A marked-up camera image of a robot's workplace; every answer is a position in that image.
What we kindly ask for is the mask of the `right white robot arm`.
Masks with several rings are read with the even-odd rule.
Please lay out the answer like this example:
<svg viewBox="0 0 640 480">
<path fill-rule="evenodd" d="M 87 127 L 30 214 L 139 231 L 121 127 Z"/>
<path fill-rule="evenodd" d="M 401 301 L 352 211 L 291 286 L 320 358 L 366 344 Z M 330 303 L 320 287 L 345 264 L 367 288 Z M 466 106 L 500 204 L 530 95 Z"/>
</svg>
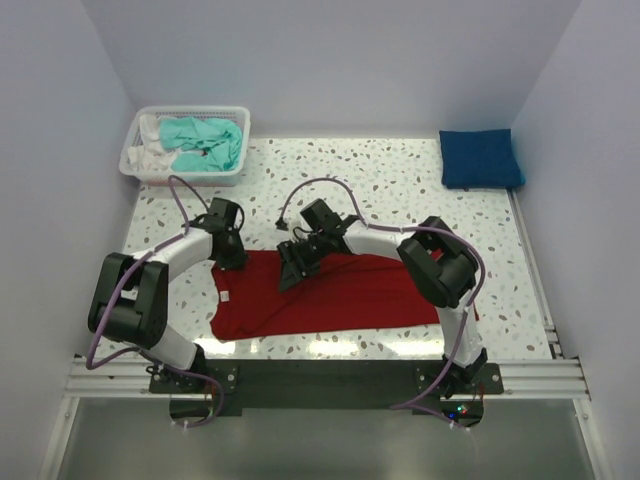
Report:
<svg viewBox="0 0 640 480">
<path fill-rule="evenodd" d="M 375 226 L 356 215 L 340 217 L 318 199 L 302 211 L 310 230 L 300 239 L 279 243 L 279 290 L 287 291 L 316 275 L 331 254 L 370 255 L 402 263 L 418 293 L 436 308 L 445 351 L 438 385 L 470 384 L 487 362 L 486 349 L 472 325 L 484 267 L 471 246 L 454 235 L 441 218 L 415 227 Z"/>
</svg>

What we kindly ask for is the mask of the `red t shirt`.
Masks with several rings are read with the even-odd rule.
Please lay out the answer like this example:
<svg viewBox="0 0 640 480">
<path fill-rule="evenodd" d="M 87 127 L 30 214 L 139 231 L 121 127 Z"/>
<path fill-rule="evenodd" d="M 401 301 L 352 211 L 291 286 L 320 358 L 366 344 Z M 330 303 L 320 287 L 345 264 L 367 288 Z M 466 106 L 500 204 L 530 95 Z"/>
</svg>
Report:
<svg viewBox="0 0 640 480">
<path fill-rule="evenodd" d="M 251 251 L 241 270 L 212 268 L 219 303 L 212 334 L 232 341 L 277 335 L 436 325 L 437 310 L 404 266 L 378 256 L 332 254 L 320 272 L 281 292 L 280 257 Z"/>
</svg>

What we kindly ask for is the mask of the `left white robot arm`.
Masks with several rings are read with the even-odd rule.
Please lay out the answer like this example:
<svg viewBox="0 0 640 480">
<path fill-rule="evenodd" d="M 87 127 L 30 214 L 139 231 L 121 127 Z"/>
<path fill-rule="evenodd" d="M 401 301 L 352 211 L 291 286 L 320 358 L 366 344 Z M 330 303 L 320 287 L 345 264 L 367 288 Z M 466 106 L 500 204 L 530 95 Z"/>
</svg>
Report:
<svg viewBox="0 0 640 480">
<path fill-rule="evenodd" d="M 126 353 L 137 351 L 171 372 L 205 376 L 203 348 L 169 326 L 169 286 L 189 268 L 208 260 L 223 269 L 243 268 L 248 260 L 240 236 L 244 220 L 239 204 L 214 198 L 205 213 L 150 249 L 108 255 L 88 314 L 93 339 L 86 367 L 96 369 L 122 354 L 96 361 L 98 343 L 105 337 L 125 343 Z"/>
</svg>

